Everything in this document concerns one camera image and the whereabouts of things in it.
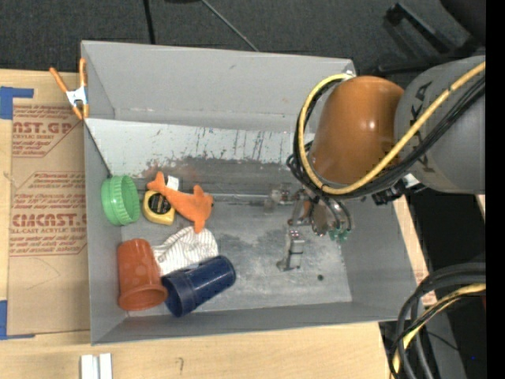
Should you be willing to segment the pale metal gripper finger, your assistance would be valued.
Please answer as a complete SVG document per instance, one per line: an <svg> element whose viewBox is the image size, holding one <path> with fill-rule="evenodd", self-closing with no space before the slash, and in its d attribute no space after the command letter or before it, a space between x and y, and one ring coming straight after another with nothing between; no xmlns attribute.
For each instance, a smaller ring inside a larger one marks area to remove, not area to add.
<svg viewBox="0 0 505 379"><path fill-rule="evenodd" d="M297 230L290 230L290 268L300 268L305 248L305 239Z"/></svg>
<svg viewBox="0 0 505 379"><path fill-rule="evenodd" d="M294 232L288 230L286 232L286 243L283 250L283 256L280 261L276 263L277 268L281 272L286 272L294 269L294 264L292 263L292 249L294 245Z"/></svg>

